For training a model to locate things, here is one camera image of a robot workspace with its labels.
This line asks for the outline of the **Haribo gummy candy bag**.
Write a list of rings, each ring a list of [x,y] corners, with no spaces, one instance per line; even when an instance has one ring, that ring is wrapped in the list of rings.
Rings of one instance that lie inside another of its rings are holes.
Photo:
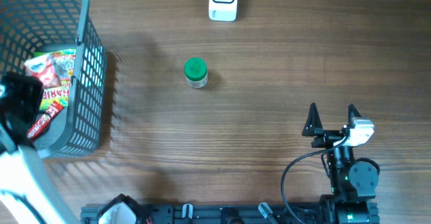
[[[76,49],[72,48],[51,53],[61,85],[44,90],[40,110],[47,110],[54,101],[63,107],[68,107],[71,77],[75,68],[75,54]]]

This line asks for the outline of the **small red-white snack packet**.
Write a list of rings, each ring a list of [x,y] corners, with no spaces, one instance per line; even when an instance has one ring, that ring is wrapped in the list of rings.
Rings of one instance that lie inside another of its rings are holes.
[[[43,89],[61,87],[61,80],[51,54],[27,60],[24,68],[27,76],[35,77],[42,82]]]

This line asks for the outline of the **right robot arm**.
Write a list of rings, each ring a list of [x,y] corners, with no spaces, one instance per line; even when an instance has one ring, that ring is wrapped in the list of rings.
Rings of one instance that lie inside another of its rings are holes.
[[[348,106],[347,124],[340,130],[325,130],[317,105],[312,103],[302,136],[312,137],[311,147],[322,149],[321,158],[330,180],[331,194],[320,197],[317,223],[378,223],[376,197],[379,165],[368,158],[354,157],[354,148],[370,140],[374,123]]]

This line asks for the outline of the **red chocolate bar wrapper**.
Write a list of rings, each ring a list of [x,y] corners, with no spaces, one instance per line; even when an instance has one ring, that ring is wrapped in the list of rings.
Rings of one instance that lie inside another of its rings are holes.
[[[54,101],[51,105],[41,113],[40,117],[35,121],[27,133],[27,138],[34,141],[45,133],[53,119],[63,110],[63,105]]]

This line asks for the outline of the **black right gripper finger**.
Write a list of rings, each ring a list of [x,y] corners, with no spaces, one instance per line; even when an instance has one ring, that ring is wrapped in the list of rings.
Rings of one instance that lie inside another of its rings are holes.
[[[319,116],[317,105],[312,103],[309,108],[308,118],[304,125],[303,137],[316,137],[323,135],[323,125]]]
[[[361,114],[357,111],[356,107],[353,104],[350,104],[348,106],[348,124],[353,125],[354,124],[354,118],[361,118]]]

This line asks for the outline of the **green-lidded Knorr jar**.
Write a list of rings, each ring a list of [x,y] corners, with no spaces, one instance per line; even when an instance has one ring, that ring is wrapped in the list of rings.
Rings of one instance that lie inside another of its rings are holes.
[[[191,58],[185,63],[184,74],[187,84],[195,89],[202,88],[208,81],[206,62],[201,58]]]

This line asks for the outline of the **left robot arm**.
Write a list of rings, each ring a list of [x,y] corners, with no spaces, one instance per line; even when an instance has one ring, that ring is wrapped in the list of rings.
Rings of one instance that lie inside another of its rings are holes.
[[[1,78],[1,202],[19,223],[79,223],[28,138],[42,92],[35,77],[8,72]]]

